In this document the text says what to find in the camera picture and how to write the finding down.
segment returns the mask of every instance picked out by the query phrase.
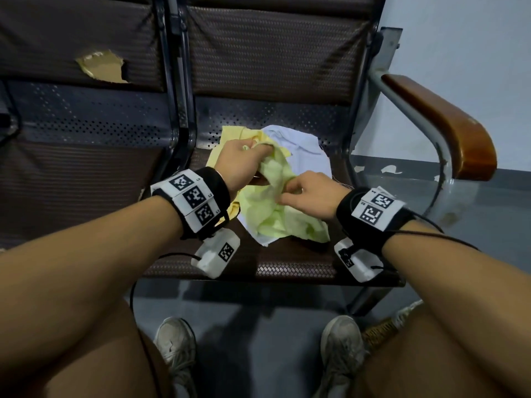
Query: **person's right arm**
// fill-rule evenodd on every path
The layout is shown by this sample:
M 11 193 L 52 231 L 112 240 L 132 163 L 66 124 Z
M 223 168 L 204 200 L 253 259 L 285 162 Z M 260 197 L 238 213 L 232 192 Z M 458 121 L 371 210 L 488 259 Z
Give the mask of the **person's right arm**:
M 323 173 L 306 172 L 286 185 L 278 202 L 327 220 L 349 191 Z M 419 221 L 402 229 L 437 233 Z M 435 237 L 396 234 L 382 252 L 492 377 L 531 396 L 530 275 Z

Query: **brown wooden armrest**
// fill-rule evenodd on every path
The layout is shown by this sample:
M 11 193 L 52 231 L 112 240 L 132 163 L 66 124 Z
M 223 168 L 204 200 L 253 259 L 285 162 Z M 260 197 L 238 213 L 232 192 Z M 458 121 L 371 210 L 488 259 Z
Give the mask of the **brown wooden armrest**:
M 447 141 L 453 178 L 488 181 L 496 171 L 496 150 L 485 128 L 460 108 L 404 75 L 382 81 L 429 120 Z

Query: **person's right hand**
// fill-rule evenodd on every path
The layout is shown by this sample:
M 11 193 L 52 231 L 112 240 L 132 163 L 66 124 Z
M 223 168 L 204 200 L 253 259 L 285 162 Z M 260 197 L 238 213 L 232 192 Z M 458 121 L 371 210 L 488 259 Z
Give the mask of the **person's right hand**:
M 341 200 L 350 189 L 332 180 L 324 173 L 307 171 L 289 180 L 277 203 L 288 205 L 309 216 L 332 219 Z

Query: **white marker tag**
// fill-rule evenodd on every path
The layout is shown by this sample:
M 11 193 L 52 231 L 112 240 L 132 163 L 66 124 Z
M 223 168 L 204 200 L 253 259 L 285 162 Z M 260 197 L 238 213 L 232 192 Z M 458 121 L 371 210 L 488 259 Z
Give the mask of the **white marker tag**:
M 161 189 L 170 198 L 174 198 L 191 188 L 195 183 L 203 181 L 203 178 L 190 169 L 183 170 L 163 181 L 151 186 L 151 193 Z
M 208 186 L 203 180 L 194 183 L 193 186 L 188 187 L 182 193 L 173 197 L 173 203 L 181 211 L 183 215 L 188 215 L 198 206 L 214 197 Z
M 218 204 L 216 204 L 216 200 L 211 198 L 188 215 L 185 215 L 184 219 L 190 226 L 190 229 L 192 229 L 192 232 L 197 233 L 220 212 L 221 210 Z
M 335 253 L 343 264 L 358 282 L 367 282 L 382 272 L 382 268 L 371 268 L 373 266 L 383 267 L 382 261 L 377 255 L 366 250 L 358 250 L 354 254 L 347 256 L 346 249 L 352 246 L 352 240 L 343 239 L 334 246 Z
M 352 216 L 383 232 L 404 205 L 404 201 L 395 200 L 383 188 L 372 188 L 354 208 Z
M 231 229 L 223 227 L 213 237 L 205 239 L 196 252 L 201 260 L 193 258 L 192 265 L 202 270 L 209 278 L 216 279 L 234 257 L 238 247 L 240 238 Z

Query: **white wall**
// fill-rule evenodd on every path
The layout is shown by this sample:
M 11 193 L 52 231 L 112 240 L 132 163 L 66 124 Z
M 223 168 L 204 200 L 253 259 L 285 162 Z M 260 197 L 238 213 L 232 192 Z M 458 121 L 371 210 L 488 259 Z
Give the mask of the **white wall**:
M 391 73 L 481 122 L 498 167 L 531 171 L 531 0 L 387 0 L 381 25 L 404 28 Z M 437 161 L 383 95 L 354 153 Z

